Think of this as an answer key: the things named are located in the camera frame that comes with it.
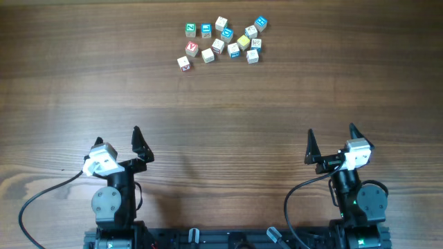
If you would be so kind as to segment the red V letter block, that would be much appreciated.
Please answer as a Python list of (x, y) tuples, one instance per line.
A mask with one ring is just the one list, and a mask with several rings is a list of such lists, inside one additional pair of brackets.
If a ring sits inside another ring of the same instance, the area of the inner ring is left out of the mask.
[(189, 41), (186, 45), (185, 52), (187, 55), (189, 55), (191, 57), (196, 57), (197, 53), (199, 52), (198, 44), (196, 44), (192, 41)]

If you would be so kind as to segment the red bottom wooden block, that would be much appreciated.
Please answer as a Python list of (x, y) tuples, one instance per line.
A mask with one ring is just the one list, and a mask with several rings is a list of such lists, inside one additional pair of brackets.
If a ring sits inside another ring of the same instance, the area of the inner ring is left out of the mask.
[(177, 62), (178, 62), (178, 65), (179, 65), (182, 72), (190, 70), (191, 65), (190, 65), (190, 62), (186, 56), (178, 58)]

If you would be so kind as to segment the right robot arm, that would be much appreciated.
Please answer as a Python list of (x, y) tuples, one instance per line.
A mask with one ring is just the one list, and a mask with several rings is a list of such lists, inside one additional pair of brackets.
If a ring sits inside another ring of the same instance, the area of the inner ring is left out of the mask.
[(367, 165), (374, 145), (349, 125), (350, 139), (336, 154), (321, 154), (314, 132), (307, 135), (305, 163), (315, 164), (317, 174), (329, 174), (329, 190), (340, 219), (329, 222), (329, 244), (333, 248), (391, 248), (386, 221), (388, 188), (375, 180), (362, 181), (357, 169)]

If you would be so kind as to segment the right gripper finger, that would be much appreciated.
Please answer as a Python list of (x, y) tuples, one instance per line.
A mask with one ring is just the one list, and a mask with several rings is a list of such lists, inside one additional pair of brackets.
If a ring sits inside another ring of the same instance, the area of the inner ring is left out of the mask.
[(307, 132), (307, 149), (305, 153), (304, 163), (306, 165), (319, 163), (321, 161), (321, 152), (318, 148), (313, 129)]
[(374, 145), (356, 128), (353, 122), (349, 124), (349, 130), (351, 139), (364, 138), (369, 144), (370, 148), (374, 149)]

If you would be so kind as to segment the plain beige wooden block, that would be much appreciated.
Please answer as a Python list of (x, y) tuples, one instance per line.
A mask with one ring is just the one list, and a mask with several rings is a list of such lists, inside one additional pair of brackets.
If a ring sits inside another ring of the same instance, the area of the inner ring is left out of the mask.
[(205, 63), (209, 63), (215, 60), (215, 54), (211, 48), (207, 48), (201, 52), (201, 56)]

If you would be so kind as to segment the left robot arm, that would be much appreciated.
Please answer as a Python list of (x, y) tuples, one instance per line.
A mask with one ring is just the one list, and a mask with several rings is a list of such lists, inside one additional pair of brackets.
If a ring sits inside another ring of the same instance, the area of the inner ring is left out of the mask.
[(135, 220), (143, 202), (136, 202), (136, 188), (141, 185), (134, 180), (134, 175), (146, 171), (147, 164), (154, 161), (154, 154), (137, 126), (132, 133), (132, 151), (135, 158), (119, 163), (117, 151), (97, 138), (84, 159), (82, 171), (87, 176), (107, 181), (91, 199), (97, 229), (84, 234), (84, 249), (158, 247), (145, 223)]

